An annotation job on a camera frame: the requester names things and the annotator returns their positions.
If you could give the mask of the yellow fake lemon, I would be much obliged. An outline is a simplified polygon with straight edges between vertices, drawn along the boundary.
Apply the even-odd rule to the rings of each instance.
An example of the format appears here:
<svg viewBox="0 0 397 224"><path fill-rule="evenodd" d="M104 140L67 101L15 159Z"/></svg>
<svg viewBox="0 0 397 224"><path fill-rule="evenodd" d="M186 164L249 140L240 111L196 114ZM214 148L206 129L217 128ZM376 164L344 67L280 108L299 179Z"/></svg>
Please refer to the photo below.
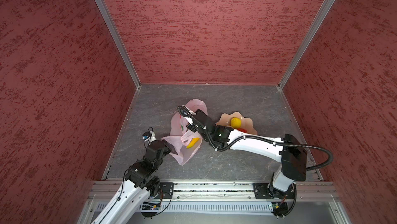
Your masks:
<svg viewBox="0 0 397 224"><path fill-rule="evenodd" d="M233 117L230 120L230 126L234 129L239 129L242 127L242 120L241 118Z"/></svg>

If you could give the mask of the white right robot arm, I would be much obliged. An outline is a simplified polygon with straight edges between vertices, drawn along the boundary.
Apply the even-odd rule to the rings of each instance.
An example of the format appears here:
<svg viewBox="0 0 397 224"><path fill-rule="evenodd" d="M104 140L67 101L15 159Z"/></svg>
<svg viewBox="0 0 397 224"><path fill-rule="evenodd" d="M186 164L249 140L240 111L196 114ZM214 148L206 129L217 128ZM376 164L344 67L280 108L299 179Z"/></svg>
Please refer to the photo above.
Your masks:
<svg viewBox="0 0 397 224"><path fill-rule="evenodd" d="M246 151L280 163L268 185L267 194L270 197L282 199L293 191L294 182L306 180L307 152L294 136L267 138L250 135L232 127L217 125L201 110L193 112L185 106L179 106L178 112L188 121L187 128L200 134L214 150Z"/></svg>

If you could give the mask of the pink plastic bag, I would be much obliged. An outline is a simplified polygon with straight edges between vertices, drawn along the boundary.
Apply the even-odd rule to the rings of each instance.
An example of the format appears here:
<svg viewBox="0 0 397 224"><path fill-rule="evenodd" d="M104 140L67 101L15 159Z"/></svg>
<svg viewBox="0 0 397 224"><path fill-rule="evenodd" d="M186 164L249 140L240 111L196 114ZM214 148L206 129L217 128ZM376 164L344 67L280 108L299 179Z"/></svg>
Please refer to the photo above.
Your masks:
<svg viewBox="0 0 397 224"><path fill-rule="evenodd" d="M186 164L198 151L202 142L203 137L198 132L192 132L187 128L188 121L176 112L171 119L171 131L170 135L163 137L162 140L172 144L175 151L170 155L176 159L179 165L183 166ZM194 147L186 148L193 138L200 138Z"/></svg>

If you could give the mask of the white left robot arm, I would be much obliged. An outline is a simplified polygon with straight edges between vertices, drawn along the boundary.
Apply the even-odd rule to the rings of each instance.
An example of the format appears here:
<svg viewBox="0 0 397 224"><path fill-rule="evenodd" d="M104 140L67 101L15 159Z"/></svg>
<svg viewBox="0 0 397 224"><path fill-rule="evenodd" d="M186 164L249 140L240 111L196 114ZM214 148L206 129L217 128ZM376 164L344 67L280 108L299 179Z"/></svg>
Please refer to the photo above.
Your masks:
<svg viewBox="0 0 397 224"><path fill-rule="evenodd" d="M126 224L134 213L151 197L163 200L160 179L154 176L171 153L171 145L165 140L150 143L142 159L137 160L124 173L117 193L93 221L94 224Z"/></svg>

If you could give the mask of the yellow fake banana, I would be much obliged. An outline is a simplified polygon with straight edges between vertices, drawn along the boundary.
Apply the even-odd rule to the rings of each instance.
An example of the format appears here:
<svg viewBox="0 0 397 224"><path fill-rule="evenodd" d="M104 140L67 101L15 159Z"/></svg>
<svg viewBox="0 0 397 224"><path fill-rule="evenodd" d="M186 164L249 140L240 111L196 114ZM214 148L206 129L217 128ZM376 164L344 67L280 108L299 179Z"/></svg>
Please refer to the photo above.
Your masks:
<svg viewBox="0 0 397 224"><path fill-rule="evenodd" d="M201 139L200 138L193 138L190 143L186 146L186 148L192 148L194 145L199 142Z"/></svg>

